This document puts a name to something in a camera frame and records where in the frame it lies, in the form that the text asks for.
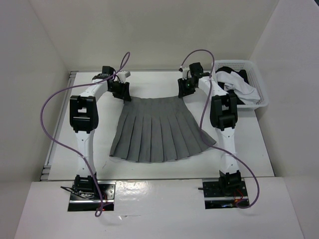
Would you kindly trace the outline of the grey pleated skirt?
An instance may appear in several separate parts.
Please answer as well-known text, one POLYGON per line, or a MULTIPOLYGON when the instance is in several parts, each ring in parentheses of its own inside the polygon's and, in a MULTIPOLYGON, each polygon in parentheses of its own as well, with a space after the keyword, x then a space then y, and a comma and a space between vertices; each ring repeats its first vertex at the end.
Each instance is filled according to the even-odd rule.
POLYGON ((133 97, 124 103, 110 156, 130 162, 162 163, 200 154, 216 140, 204 131, 177 96, 133 97))

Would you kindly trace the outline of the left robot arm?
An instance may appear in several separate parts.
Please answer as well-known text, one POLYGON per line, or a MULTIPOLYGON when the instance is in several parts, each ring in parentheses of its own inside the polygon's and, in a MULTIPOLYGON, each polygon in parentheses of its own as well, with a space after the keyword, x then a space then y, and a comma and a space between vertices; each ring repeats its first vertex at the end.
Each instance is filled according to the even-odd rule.
POLYGON ((93 159, 93 138, 99 123, 97 101, 106 92, 120 100, 130 101, 129 83, 126 81, 130 75, 129 71, 116 73, 114 68, 103 66, 102 72, 93 77, 84 92, 70 98, 70 125, 77 138, 79 158, 83 159, 78 164, 73 191, 81 197, 93 199, 99 196, 93 159))

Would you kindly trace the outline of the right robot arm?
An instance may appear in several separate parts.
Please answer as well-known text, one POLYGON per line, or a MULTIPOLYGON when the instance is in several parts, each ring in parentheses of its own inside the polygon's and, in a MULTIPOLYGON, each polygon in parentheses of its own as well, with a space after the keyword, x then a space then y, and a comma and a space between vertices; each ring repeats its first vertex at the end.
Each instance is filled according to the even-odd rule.
POLYGON ((218 146, 222 151, 218 190, 224 196, 232 195, 241 184, 241 173, 235 158, 235 126, 238 121, 237 98, 224 91, 213 79, 213 72, 204 72, 202 65, 192 63, 187 68, 180 67, 182 77, 178 79, 180 98, 195 93, 197 88, 203 90, 210 103, 210 123, 218 136, 218 146))

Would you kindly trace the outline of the black skirt in basket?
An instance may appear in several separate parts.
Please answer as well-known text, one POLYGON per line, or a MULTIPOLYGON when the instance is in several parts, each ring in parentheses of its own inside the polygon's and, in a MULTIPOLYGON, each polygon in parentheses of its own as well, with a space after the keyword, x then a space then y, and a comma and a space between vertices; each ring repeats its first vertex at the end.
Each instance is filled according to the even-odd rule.
MULTIPOLYGON (((239 72, 236 72, 235 70, 233 70, 233 69, 230 68, 230 67, 223 66, 223 67, 219 68, 219 69, 216 71, 216 73, 218 73, 218 72, 226 72, 226 73, 229 73, 229 74, 231 74, 231 73, 236 73, 236 74, 239 75, 241 78, 243 78, 243 80, 244 80, 245 83, 247 83, 247 84, 249 85, 248 76, 247 76, 246 70, 243 70, 243 69, 242 69, 242 70, 240 70, 239 72)), ((219 85, 222 89, 224 89, 224 83, 223 83, 223 82, 218 82, 218 85, 219 85)), ((245 103, 242 102, 242 101, 238 98, 238 96, 237 96, 237 104, 238 104, 238 105, 245 105, 245 103)))

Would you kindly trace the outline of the white skirt in basket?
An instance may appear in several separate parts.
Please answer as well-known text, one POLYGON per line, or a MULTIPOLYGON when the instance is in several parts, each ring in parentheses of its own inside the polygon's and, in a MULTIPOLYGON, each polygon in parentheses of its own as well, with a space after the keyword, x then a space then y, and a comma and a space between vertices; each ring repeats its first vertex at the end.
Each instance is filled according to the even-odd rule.
POLYGON ((257 104, 261 99, 257 89, 246 83, 244 78, 234 71, 219 71, 216 73, 216 79, 222 84, 221 88, 224 91, 233 91, 245 105, 257 104))

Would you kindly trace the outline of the white plastic laundry basket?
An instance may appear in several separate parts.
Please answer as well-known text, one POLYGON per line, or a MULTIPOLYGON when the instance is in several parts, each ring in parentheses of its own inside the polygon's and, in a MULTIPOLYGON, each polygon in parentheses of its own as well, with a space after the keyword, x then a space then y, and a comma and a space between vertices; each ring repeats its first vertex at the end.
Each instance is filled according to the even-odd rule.
POLYGON ((239 109, 257 109, 260 107, 266 107, 269 104, 269 97, 267 95, 266 87, 258 67, 249 60, 216 60, 215 70, 221 67, 230 67, 236 72, 245 70, 248 77, 248 83, 254 87, 260 97, 260 100, 254 105, 238 105, 239 109))

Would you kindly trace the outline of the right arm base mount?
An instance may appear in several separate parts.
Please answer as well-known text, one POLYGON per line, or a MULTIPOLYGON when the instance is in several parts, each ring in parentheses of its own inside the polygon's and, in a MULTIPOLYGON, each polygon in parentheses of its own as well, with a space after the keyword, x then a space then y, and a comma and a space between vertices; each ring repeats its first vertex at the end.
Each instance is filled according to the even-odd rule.
POLYGON ((203 192, 206 209, 230 209, 236 208, 237 204, 240 207, 250 205, 244 180, 227 194, 222 192, 218 179, 202 180, 202 186, 198 190, 203 192))

